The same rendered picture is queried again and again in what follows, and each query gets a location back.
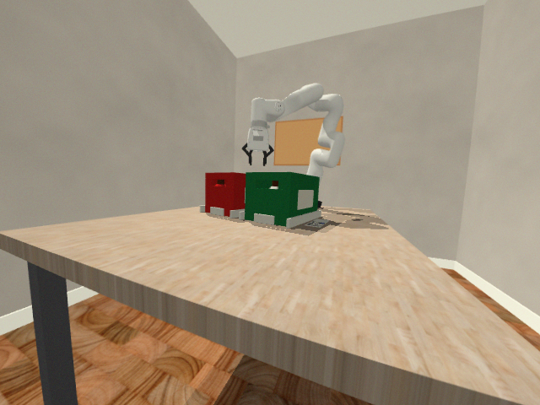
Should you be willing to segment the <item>grey pick list card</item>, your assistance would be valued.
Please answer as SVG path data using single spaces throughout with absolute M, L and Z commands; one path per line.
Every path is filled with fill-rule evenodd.
M 308 224 L 305 224 L 307 226 L 313 226 L 313 227 L 322 227 L 325 223 L 327 223 L 329 220 L 327 219 L 315 219 Z

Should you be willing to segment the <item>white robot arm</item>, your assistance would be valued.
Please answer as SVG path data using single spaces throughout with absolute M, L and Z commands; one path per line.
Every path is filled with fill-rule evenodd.
M 323 168 L 334 168 L 340 159 L 345 143 L 342 132 L 335 132 L 338 121 L 343 113 L 343 99 L 338 94 L 324 94 L 324 89 L 320 84 L 309 84 L 310 86 L 290 94 L 284 100 L 265 100 L 255 98 L 251 102 L 251 127 L 270 128 L 267 122 L 275 122 L 303 107 L 310 107 L 312 110 L 321 112 L 328 111 L 323 120 L 318 144 L 325 149 L 315 149 L 310 155 L 310 165 L 307 172 L 309 176 L 320 177 L 319 185 L 323 175 Z M 311 104 L 311 102 L 315 102 Z M 311 105 L 308 105 L 311 104 Z M 268 115 L 269 114 L 269 115 Z

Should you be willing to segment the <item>red plastic bottle crate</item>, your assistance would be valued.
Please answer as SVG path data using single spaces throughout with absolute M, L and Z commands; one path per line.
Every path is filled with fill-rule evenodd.
M 210 207 L 224 208 L 224 216 L 230 210 L 244 209 L 246 203 L 246 174 L 244 173 L 206 173 L 205 212 Z M 224 180 L 226 186 L 215 186 L 217 180 Z

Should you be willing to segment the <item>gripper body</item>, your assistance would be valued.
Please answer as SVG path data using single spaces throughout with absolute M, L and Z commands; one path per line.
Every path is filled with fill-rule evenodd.
M 253 129 L 254 130 L 263 130 L 263 141 L 253 141 Z M 269 136 L 268 136 L 268 130 L 265 127 L 252 127 L 249 129 L 248 132 L 248 140 L 247 140 L 247 149 L 253 150 L 253 149 L 260 149 L 260 150 L 253 150 L 252 152 L 262 152 L 269 149 Z

